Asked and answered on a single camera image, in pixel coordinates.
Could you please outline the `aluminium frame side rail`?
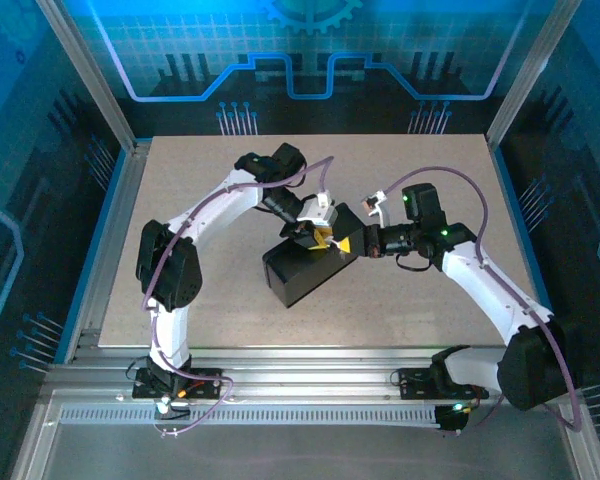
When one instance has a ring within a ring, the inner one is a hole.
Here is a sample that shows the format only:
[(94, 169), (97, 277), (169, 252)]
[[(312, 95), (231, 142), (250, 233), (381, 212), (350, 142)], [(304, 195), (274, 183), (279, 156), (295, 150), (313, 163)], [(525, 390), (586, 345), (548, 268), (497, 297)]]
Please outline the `aluminium frame side rail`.
[(90, 325), (100, 328), (105, 319), (151, 142), (139, 140), (133, 152), (122, 152), (117, 160), (56, 350), (56, 364), (71, 362), (82, 331)]

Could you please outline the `aluminium frame post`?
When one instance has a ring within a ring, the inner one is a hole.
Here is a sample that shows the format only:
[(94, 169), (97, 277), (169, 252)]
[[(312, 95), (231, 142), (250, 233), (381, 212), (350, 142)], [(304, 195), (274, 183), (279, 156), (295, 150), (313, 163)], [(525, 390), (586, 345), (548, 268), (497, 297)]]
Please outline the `aluminium frame post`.
[(582, 0), (555, 0), (545, 23), (524, 59), (485, 135), (489, 150), (502, 142), (517, 114), (545, 69)]
[(101, 69), (62, 0), (35, 0), (101, 115), (126, 153), (133, 153), (136, 137)]

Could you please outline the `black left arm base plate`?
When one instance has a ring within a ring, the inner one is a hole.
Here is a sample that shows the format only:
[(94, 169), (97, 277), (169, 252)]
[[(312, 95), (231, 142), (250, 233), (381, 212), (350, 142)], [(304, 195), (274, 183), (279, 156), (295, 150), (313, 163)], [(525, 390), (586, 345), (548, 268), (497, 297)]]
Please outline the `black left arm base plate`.
[(162, 382), (149, 368), (140, 368), (136, 371), (133, 382), (132, 397), (134, 399), (160, 399), (169, 394), (176, 400), (218, 400), (223, 374), (221, 369), (201, 368), (192, 369), (190, 374), (196, 379), (176, 375), (173, 381)]

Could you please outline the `aluminium frame cross rail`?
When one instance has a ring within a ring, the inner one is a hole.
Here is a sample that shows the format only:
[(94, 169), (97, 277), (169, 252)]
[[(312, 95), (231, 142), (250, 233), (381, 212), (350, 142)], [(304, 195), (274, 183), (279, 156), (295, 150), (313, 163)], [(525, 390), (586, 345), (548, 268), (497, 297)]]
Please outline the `aluminium frame cross rail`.
[[(396, 369), (427, 368), (437, 348), (194, 348), (196, 368), (220, 368), (232, 378), (228, 404), (394, 404)], [(143, 348), (78, 347), (65, 364), (53, 366), (40, 396), (128, 403), (132, 381), (125, 376)]]

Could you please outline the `small black adapter board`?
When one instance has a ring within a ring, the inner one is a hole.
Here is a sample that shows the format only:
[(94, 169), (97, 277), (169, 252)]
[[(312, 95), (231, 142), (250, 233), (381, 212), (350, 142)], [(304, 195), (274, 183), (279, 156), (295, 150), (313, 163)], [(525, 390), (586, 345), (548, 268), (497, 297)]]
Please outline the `small black adapter board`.
[(465, 403), (436, 405), (434, 408), (435, 421), (442, 431), (462, 431), (469, 422), (474, 407)]
[(158, 422), (187, 420), (191, 417), (191, 406), (179, 400), (160, 400), (156, 403), (154, 418)]

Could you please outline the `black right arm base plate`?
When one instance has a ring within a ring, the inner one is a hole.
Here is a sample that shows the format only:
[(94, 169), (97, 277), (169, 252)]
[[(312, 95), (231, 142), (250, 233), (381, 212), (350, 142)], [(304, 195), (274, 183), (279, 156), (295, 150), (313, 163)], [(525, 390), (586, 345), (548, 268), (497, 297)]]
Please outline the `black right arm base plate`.
[(389, 381), (399, 389), (402, 400), (483, 400), (490, 396), (482, 387), (454, 383), (431, 367), (399, 368), (390, 374)]

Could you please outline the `black box with painted lid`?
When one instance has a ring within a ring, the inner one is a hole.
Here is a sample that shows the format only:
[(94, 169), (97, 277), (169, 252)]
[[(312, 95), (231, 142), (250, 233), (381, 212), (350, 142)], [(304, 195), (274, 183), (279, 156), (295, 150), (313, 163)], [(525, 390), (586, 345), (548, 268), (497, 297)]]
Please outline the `black box with painted lid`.
[[(365, 226), (346, 203), (335, 206), (337, 218), (331, 227), (342, 229), (342, 239)], [(267, 285), (289, 308), (327, 280), (344, 270), (357, 256), (342, 253), (330, 244), (328, 249), (308, 250), (293, 239), (283, 241), (262, 256)]]

